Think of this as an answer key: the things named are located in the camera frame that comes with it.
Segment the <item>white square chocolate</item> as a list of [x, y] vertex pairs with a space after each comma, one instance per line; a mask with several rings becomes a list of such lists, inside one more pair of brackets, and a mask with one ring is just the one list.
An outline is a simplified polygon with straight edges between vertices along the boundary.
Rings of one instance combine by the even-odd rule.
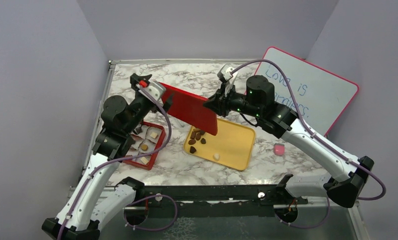
[[158, 137], [158, 133], [156, 133], [156, 132], [153, 131], [153, 132], [150, 134], [150, 137], [153, 138], [153, 139], [156, 139], [156, 138]]

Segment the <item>round caramel chocolate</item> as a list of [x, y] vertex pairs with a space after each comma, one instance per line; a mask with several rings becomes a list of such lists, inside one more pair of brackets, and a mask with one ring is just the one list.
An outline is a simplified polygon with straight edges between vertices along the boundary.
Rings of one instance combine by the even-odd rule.
[[142, 145], [140, 146], [140, 149], [141, 149], [142, 151], [147, 151], [147, 150], [148, 150], [148, 145], [142, 144]]

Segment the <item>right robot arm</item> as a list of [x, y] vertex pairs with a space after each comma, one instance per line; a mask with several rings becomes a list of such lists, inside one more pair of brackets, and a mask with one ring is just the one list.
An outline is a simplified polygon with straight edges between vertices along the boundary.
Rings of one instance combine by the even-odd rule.
[[275, 87], [264, 76], [249, 77], [245, 94], [236, 92], [235, 86], [225, 81], [203, 106], [222, 117], [231, 111], [254, 117], [263, 131], [296, 146], [327, 171], [323, 175], [290, 177], [275, 190], [276, 199], [283, 204], [299, 197], [327, 197], [351, 208], [374, 166], [371, 158], [343, 151], [302, 123], [290, 107], [276, 102]]

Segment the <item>red compartment box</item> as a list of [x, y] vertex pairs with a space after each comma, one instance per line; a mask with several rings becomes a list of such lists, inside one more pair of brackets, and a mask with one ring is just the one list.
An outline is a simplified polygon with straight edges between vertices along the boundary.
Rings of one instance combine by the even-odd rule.
[[[166, 137], [163, 126], [154, 123], [143, 122], [130, 135], [135, 143], [129, 148], [126, 158], [141, 154], [148, 154], [162, 146]], [[143, 170], [151, 170], [154, 166], [158, 153], [142, 156], [139, 158], [124, 160], [123, 163]]]

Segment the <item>white chocolate bar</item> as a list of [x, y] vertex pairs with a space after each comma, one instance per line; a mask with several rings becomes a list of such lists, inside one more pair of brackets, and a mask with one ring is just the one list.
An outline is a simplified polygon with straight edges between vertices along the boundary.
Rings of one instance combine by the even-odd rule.
[[146, 157], [144, 157], [144, 156], [142, 156], [142, 157], [140, 158], [140, 161], [141, 161], [141, 163], [142, 163], [143, 165], [148, 165], [148, 163], [149, 163], [149, 159], [146, 158]]

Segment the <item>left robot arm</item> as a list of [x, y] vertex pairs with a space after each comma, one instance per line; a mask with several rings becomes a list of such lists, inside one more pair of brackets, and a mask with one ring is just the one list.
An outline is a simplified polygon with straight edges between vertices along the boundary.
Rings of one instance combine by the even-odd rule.
[[100, 115], [102, 130], [95, 139], [92, 154], [75, 191], [56, 217], [44, 220], [41, 229], [53, 240], [97, 240], [102, 228], [124, 205], [138, 205], [144, 199], [142, 189], [131, 183], [117, 187], [104, 203], [98, 204], [109, 178], [135, 143], [132, 132], [149, 112], [160, 111], [170, 124], [167, 111], [172, 102], [159, 103], [166, 88], [149, 75], [132, 74], [131, 88], [135, 98], [128, 103], [120, 95], [110, 96]]

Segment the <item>red box lid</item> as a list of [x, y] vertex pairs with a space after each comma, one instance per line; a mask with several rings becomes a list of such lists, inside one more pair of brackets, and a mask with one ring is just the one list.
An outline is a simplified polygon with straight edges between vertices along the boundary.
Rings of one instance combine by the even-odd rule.
[[203, 96], [162, 83], [166, 88], [161, 97], [163, 102], [172, 99], [168, 114], [187, 124], [215, 136], [218, 132], [217, 115], [203, 106], [207, 100]]

